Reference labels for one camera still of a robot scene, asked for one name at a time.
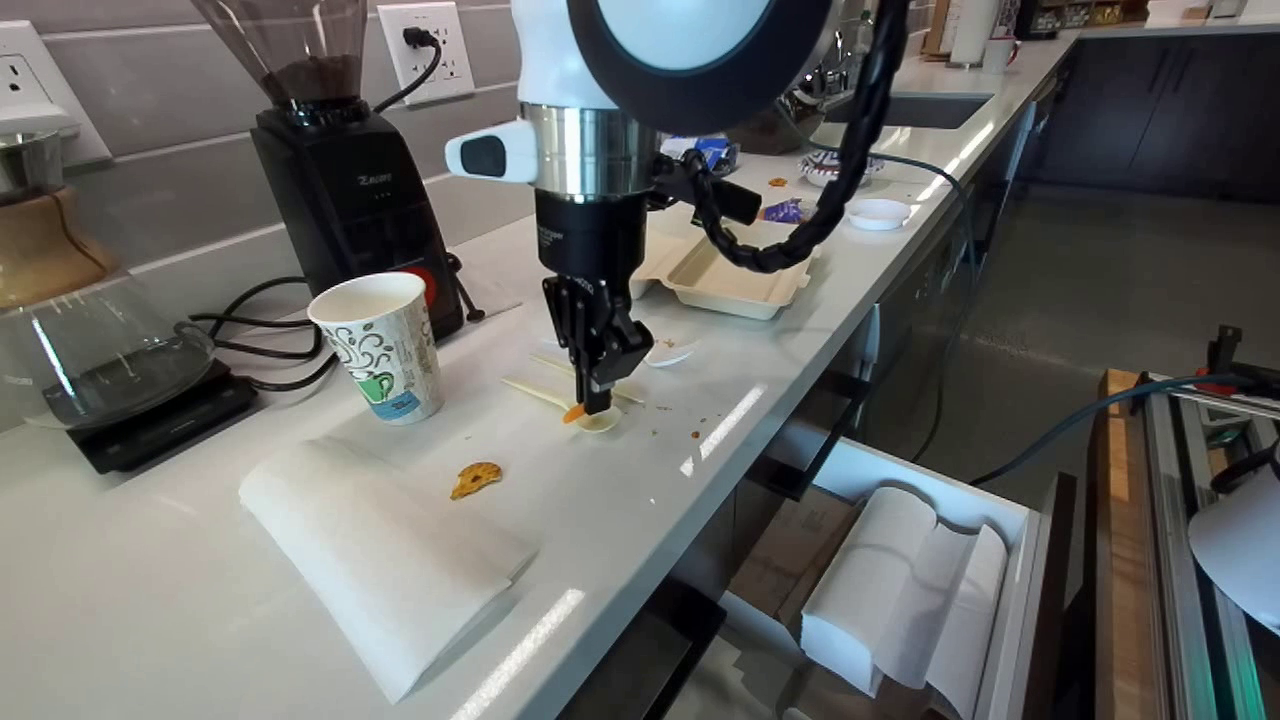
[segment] floor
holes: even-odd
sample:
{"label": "floor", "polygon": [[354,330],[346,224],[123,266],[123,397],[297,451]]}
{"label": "floor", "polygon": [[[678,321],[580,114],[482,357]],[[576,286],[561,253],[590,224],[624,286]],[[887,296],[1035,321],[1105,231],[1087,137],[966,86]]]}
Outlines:
{"label": "floor", "polygon": [[[1116,191],[1028,191],[1005,224],[963,335],[942,358],[942,413],[921,457],[976,475],[1094,397],[1101,373],[1195,373],[1218,325],[1240,358],[1280,366],[1280,207]],[[903,447],[933,403],[903,414]],[[1082,475],[1087,424],[989,487],[1038,505],[1057,473]],[[826,715],[841,689],[794,675],[804,660],[728,620],[671,715]]]}

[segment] cabinet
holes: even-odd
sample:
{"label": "cabinet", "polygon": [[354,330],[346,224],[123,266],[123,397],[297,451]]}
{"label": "cabinet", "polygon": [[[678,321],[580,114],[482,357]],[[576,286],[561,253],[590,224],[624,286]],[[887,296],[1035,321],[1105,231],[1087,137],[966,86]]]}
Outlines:
{"label": "cabinet", "polygon": [[1035,181],[1276,201],[1280,35],[1087,40]]}

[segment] wall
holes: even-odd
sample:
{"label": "wall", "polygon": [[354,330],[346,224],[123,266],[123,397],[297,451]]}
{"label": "wall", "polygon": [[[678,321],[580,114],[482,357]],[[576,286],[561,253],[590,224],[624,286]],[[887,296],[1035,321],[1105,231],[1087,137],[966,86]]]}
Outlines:
{"label": "wall", "polygon": [[[128,266],[261,234],[278,224],[247,122],[268,95],[186,0],[3,0],[0,18],[33,18],[115,153],[111,166],[73,171],[80,226]],[[517,33],[507,0],[459,0],[474,95],[394,106],[448,245],[530,213],[523,189],[448,181],[438,142],[517,114]],[[375,18],[363,95],[394,86]]]}

